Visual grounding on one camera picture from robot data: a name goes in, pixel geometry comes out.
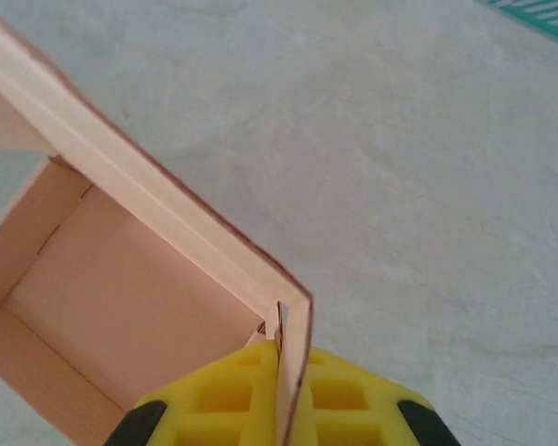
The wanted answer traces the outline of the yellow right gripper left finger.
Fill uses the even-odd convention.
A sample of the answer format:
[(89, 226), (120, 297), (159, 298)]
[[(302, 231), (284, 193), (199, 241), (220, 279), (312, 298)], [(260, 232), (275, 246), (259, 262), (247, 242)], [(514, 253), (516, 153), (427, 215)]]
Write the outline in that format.
[(107, 445), (274, 445), (278, 353), (241, 348), (142, 397)]

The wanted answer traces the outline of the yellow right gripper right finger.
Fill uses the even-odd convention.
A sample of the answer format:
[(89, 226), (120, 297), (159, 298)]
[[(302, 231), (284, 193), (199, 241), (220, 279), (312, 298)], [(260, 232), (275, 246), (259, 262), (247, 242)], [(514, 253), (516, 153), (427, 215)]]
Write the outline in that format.
[(313, 348), (296, 414), (298, 445), (458, 445), (417, 392)]

